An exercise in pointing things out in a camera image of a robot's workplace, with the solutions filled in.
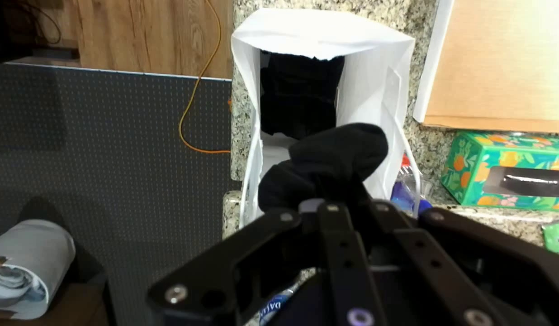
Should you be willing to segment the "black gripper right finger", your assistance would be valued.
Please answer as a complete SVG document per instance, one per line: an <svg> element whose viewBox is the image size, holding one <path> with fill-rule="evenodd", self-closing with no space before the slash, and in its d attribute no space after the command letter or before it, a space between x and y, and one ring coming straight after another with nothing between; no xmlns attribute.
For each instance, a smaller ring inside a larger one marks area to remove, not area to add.
<svg viewBox="0 0 559 326"><path fill-rule="evenodd" d="M375 241L397 252L444 326L559 326L559 254L460 214L411 220L373 201Z"/></svg>

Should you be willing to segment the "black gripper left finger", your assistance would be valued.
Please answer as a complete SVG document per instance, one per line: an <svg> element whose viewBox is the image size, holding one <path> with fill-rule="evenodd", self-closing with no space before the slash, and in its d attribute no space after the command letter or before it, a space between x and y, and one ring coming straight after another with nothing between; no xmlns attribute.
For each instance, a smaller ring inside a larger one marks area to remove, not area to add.
<svg viewBox="0 0 559 326"><path fill-rule="evenodd" d="M335 326L382 326L382 305L359 232L341 203L272 211L156 281L147 305L161 326L239 326L303 270Z"/></svg>

